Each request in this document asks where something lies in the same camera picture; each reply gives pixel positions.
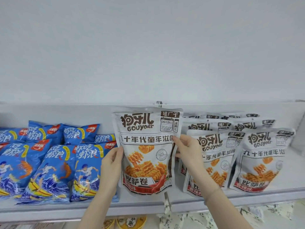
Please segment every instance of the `finger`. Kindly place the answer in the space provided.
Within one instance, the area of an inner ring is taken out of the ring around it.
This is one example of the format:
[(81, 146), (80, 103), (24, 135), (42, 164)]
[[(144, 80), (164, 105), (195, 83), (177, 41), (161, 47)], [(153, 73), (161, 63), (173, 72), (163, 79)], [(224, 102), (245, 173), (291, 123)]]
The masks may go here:
[(184, 145), (187, 146), (193, 140), (193, 138), (191, 136), (181, 134), (180, 140), (183, 142)]
[(105, 158), (111, 159), (112, 161), (114, 161), (115, 157), (116, 157), (116, 152), (119, 150), (118, 147), (113, 148), (112, 150), (110, 150), (108, 152), (108, 154), (105, 156)]
[(176, 143), (176, 145), (178, 146), (179, 151), (181, 151), (181, 150), (185, 147), (185, 145), (182, 143), (182, 141), (181, 141), (178, 137), (173, 136), (173, 141), (174, 141), (174, 142)]
[(124, 149), (123, 149), (123, 146), (121, 146), (116, 152), (116, 157), (115, 157), (113, 163), (121, 165), (123, 154), (124, 154)]

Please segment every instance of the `right hand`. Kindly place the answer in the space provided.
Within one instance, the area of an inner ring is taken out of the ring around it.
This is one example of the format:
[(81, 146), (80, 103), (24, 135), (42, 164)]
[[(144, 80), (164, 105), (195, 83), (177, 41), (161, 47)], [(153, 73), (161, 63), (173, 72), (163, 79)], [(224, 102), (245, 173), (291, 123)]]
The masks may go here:
[(180, 156), (188, 169), (188, 172), (193, 176), (200, 176), (203, 167), (202, 148), (199, 142), (190, 136), (181, 134), (180, 139), (173, 136), (173, 141), (178, 146)]

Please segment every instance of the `white wall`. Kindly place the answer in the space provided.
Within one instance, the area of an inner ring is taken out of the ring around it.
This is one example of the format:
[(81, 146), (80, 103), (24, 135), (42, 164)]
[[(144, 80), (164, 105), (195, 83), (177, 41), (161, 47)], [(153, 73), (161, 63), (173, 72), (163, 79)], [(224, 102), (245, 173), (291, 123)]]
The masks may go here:
[(305, 0), (0, 0), (0, 101), (305, 99)]

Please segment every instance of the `gouyaer snack bag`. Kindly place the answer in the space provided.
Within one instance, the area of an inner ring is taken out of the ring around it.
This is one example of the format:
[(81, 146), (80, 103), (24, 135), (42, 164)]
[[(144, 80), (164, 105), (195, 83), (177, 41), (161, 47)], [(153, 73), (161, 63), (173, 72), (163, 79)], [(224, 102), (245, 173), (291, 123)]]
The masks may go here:
[(292, 128), (245, 129), (241, 153), (231, 189), (247, 193), (262, 192), (282, 169), (286, 149), (295, 134)]
[(118, 107), (112, 113), (118, 146), (124, 148), (119, 186), (139, 195), (160, 193), (174, 182), (182, 109)]
[[(204, 168), (219, 187), (226, 189), (234, 158), (236, 158), (234, 154), (237, 153), (245, 133), (229, 130), (220, 132), (188, 130), (187, 135), (198, 140), (202, 147)], [(189, 172), (186, 173), (183, 192), (201, 197), (201, 191)]]

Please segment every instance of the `shelf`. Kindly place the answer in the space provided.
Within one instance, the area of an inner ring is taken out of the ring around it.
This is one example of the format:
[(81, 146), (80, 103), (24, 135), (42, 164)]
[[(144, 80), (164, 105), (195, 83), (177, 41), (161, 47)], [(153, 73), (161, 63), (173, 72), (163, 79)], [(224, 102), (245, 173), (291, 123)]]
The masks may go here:
[[(126, 189), (118, 188), (120, 201), (112, 203), (107, 216), (164, 213), (164, 194), (134, 196)], [(54, 222), (80, 220), (89, 201), (68, 204), (15, 205), (15, 200), (0, 202), (0, 222)]]
[[(224, 191), (234, 206), (260, 205), (305, 198), (305, 157), (300, 156), (293, 148), (288, 148), (283, 169), (265, 191), (259, 195), (246, 195), (236, 190)], [(172, 212), (207, 211), (203, 199), (194, 198), (183, 189), (184, 176), (175, 176), (175, 185), (167, 194)]]

